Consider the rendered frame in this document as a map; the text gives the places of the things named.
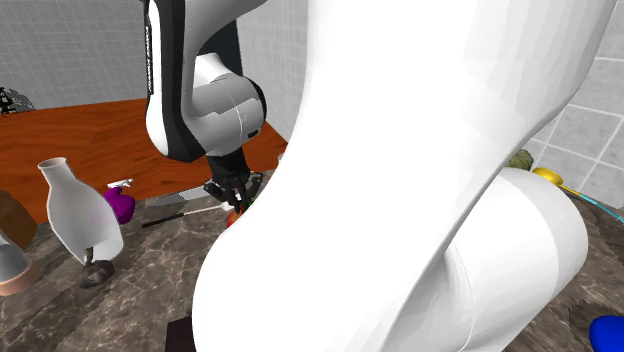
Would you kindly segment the blue round object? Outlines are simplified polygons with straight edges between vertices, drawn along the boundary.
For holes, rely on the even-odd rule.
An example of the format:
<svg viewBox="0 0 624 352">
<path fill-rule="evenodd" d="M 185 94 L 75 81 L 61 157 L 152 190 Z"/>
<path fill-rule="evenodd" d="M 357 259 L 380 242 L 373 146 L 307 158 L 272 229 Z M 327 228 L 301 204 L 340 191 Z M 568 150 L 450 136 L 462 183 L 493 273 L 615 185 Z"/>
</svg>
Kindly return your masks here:
<svg viewBox="0 0 624 352">
<path fill-rule="evenodd" d="M 624 316 L 600 316 L 589 328 L 594 352 L 624 352 Z"/>
</svg>

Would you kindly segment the grey knife blade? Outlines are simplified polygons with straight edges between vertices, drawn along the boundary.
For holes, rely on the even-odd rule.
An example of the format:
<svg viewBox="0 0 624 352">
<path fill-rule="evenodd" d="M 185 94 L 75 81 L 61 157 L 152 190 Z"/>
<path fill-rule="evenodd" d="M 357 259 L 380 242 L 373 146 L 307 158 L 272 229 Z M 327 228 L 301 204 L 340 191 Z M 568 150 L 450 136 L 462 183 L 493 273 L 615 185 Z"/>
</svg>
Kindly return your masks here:
<svg viewBox="0 0 624 352">
<path fill-rule="evenodd" d="M 175 192 L 170 195 L 166 195 L 155 202 L 150 204 L 150 207 L 167 206 L 171 204 L 183 203 L 199 198 L 208 197 L 209 193 L 204 190 L 203 186 L 194 187 L 191 189 Z"/>
</svg>

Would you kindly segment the black and white stick tool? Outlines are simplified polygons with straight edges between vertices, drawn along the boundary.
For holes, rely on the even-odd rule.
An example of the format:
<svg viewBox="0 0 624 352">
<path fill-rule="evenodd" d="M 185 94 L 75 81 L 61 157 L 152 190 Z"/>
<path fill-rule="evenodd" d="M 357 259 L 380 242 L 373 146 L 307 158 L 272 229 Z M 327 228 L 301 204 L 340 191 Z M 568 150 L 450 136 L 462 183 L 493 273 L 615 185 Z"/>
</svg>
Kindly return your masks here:
<svg viewBox="0 0 624 352">
<path fill-rule="evenodd" d="M 208 212 L 208 211 L 212 211 L 212 210 L 223 210 L 223 211 L 229 211 L 234 209 L 233 206 L 229 205 L 228 203 L 222 203 L 218 206 L 211 206 L 211 207 L 206 207 L 206 208 L 202 208 L 202 209 L 197 209 L 197 210 L 192 210 L 192 211 L 187 211 L 187 212 L 182 212 L 182 213 L 177 213 L 174 215 L 170 215 L 161 219 L 157 219 L 157 220 L 153 220 L 147 223 L 143 223 L 141 225 L 141 228 L 148 228 L 151 226 L 155 226 L 161 223 L 165 223 L 171 220 L 175 220 L 178 218 L 182 218 L 188 215 L 193 215 L 193 214 L 197 214 L 197 213 L 203 213 L 203 212 Z"/>
</svg>

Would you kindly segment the olive green round object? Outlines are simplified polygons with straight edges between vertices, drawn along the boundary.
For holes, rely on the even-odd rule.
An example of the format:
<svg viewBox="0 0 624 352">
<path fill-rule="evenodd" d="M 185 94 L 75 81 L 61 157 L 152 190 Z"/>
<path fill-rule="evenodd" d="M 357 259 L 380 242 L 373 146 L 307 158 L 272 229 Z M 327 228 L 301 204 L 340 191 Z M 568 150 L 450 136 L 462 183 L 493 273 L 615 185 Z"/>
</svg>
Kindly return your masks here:
<svg viewBox="0 0 624 352">
<path fill-rule="evenodd" d="M 534 163 L 534 158 L 529 151 L 525 149 L 518 150 L 512 158 L 505 164 L 507 168 L 522 169 L 530 171 Z"/>
</svg>

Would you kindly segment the brown box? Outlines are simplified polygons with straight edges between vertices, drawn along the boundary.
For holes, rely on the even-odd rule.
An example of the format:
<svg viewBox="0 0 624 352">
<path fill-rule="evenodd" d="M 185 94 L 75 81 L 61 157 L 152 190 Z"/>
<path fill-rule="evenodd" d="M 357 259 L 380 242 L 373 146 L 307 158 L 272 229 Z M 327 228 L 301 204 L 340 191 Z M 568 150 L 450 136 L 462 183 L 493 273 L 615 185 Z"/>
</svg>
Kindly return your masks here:
<svg viewBox="0 0 624 352">
<path fill-rule="evenodd" d="M 4 190 L 0 190 L 0 229 L 22 249 L 29 247 L 38 229 L 27 209 Z"/>
</svg>

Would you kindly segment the dark brown lumpy object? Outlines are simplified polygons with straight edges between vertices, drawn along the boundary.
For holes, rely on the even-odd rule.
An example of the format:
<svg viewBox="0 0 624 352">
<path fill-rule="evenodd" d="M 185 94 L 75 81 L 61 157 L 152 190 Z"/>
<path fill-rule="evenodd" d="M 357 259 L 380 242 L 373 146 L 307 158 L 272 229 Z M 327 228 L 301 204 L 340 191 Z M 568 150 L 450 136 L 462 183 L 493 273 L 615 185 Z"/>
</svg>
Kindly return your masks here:
<svg viewBox="0 0 624 352">
<path fill-rule="evenodd" d="M 85 264 L 79 271 L 76 284 L 81 289 L 89 289 L 103 284 L 115 274 L 115 268 L 110 260 L 94 260 L 94 249 L 84 250 Z"/>
</svg>

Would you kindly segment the purple spray bottle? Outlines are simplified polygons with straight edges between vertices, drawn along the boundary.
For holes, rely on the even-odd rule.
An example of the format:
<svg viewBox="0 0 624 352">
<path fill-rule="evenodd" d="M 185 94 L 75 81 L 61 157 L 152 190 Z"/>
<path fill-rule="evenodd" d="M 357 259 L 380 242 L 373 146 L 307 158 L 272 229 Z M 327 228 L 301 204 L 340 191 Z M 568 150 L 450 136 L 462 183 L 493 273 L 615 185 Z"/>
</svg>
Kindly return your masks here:
<svg viewBox="0 0 624 352">
<path fill-rule="evenodd" d="M 133 179 L 124 179 L 109 183 L 108 190 L 103 194 L 120 225 L 128 223 L 134 214 L 136 200 L 122 193 L 123 188 L 130 187 L 132 182 Z"/>
</svg>

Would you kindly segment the dark robot stand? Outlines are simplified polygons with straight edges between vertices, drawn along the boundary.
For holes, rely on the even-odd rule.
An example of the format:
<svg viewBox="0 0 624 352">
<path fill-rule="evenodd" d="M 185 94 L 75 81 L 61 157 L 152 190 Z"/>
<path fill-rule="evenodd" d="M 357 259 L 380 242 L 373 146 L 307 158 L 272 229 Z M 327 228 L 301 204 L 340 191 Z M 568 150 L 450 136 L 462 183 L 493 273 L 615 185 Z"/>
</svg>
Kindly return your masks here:
<svg viewBox="0 0 624 352">
<path fill-rule="evenodd" d="M 196 352 L 191 316 L 167 324 L 165 352 Z"/>
</svg>

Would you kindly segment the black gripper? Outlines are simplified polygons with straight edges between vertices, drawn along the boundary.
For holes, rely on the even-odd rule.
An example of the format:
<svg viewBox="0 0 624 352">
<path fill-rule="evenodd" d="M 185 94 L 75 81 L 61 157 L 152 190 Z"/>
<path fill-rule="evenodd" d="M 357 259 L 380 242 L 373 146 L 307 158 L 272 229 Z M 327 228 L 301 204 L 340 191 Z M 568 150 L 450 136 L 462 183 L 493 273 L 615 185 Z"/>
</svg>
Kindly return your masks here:
<svg viewBox="0 0 624 352">
<path fill-rule="evenodd" d="M 247 165 L 243 148 L 239 147 L 235 151 L 223 156 L 206 156 L 212 172 L 212 179 L 206 181 L 203 189 L 220 202 L 226 202 L 234 207 L 236 213 L 241 212 L 241 204 L 236 193 L 232 189 L 223 189 L 227 182 L 239 179 L 241 184 L 245 184 L 248 179 L 250 186 L 244 186 L 241 193 L 241 202 L 248 208 L 254 201 L 260 186 L 262 185 L 264 174 L 252 172 Z"/>
</svg>

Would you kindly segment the white vase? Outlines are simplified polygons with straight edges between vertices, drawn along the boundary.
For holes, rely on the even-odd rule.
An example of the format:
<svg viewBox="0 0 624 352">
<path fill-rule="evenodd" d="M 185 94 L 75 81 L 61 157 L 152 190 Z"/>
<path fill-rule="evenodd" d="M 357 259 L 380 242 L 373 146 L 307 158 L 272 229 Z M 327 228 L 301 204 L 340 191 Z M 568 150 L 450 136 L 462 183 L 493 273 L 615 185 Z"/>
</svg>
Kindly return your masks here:
<svg viewBox="0 0 624 352">
<path fill-rule="evenodd" d="M 112 260 L 124 242 L 112 207 L 94 188 L 77 179 L 64 157 L 37 165 L 49 186 L 46 203 L 48 222 L 70 254 L 81 264 L 85 250 L 93 249 L 94 260 Z"/>
</svg>

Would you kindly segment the grey cup with pink base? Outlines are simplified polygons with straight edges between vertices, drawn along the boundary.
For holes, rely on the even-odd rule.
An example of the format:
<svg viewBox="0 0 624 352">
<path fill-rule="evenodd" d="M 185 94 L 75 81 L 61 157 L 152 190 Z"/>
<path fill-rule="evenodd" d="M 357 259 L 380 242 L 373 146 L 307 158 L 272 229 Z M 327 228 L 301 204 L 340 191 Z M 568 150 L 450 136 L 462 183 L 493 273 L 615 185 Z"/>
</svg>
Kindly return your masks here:
<svg viewBox="0 0 624 352">
<path fill-rule="evenodd" d="M 38 264 L 0 229 L 0 296 L 23 292 L 40 277 Z"/>
</svg>

